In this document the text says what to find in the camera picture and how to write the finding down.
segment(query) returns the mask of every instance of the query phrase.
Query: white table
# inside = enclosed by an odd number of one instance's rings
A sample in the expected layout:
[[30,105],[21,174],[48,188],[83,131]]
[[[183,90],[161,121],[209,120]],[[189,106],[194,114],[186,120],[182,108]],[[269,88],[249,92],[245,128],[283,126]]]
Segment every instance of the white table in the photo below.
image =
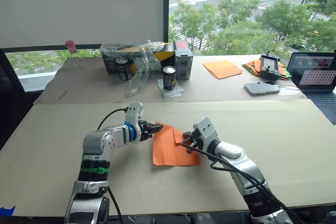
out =
[[[78,176],[82,141],[128,104],[35,105],[0,151],[0,207],[16,216],[63,216]],[[336,200],[336,128],[308,99],[148,103],[144,119],[192,130],[208,116],[223,141],[241,145],[289,207]],[[119,124],[117,113],[104,125]],[[246,210],[230,174],[155,166],[152,140],[117,149],[110,185],[123,215]],[[116,214],[113,204],[110,213]]]
[[[233,55],[233,56],[195,56],[189,80],[178,80],[185,90],[181,97],[163,98],[156,86],[161,74],[150,76],[143,90],[128,97],[126,90],[128,83],[121,81],[118,74],[106,72],[102,58],[87,58],[83,69],[69,70],[63,66],[58,70],[55,78],[46,86],[44,92],[34,104],[66,104],[66,103],[106,103],[106,102],[196,102],[196,101],[229,101],[229,100],[264,100],[264,99],[293,99],[305,96],[287,89],[287,94],[268,94],[252,97],[245,89],[244,84],[265,81],[250,74],[242,64],[260,55]],[[225,79],[215,79],[203,66],[205,62],[229,60],[234,63],[242,74]],[[294,85],[291,80],[278,80],[279,85]]]

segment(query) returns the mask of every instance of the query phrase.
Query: blue tape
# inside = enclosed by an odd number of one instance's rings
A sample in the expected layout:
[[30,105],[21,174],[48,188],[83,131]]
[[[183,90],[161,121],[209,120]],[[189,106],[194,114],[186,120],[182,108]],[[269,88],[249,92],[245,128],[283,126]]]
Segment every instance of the blue tape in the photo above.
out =
[[130,142],[135,140],[135,129],[134,127],[127,121],[124,121],[124,124],[128,126],[128,131],[130,132]]
[[15,207],[11,209],[6,209],[4,207],[0,208],[0,216],[12,216],[14,213]]

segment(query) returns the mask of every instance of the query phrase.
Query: white phone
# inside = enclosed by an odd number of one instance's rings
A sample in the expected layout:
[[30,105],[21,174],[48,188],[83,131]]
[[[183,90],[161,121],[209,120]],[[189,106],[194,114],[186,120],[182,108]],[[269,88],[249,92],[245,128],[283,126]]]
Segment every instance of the white phone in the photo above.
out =
[[274,94],[280,91],[279,86],[272,81],[247,83],[244,85],[244,88],[251,95]]

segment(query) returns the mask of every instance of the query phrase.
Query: black can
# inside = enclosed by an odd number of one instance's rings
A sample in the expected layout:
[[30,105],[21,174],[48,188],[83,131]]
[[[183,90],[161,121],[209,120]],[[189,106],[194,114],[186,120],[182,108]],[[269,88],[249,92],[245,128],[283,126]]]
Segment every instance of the black can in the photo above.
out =
[[119,57],[116,59],[115,62],[117,64],[117,70],[118,70],[120,79],[123,81],[127,81],[131,73],[130,61],[127,58]]
[[166,66],[163,68],[163,88],[165,90],[173,90],[176,83],[176,68]]

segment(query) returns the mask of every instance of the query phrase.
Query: green band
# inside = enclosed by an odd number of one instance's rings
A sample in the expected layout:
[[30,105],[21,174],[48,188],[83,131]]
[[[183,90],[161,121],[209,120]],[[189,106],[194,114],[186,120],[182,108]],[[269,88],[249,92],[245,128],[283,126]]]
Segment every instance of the green band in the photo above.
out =
[[80,168],[81,172],[85,173],[97,173],[97,174],[104,174],[109,172],[109,168],[103,168],[103,167],[98,167],[98,168]]

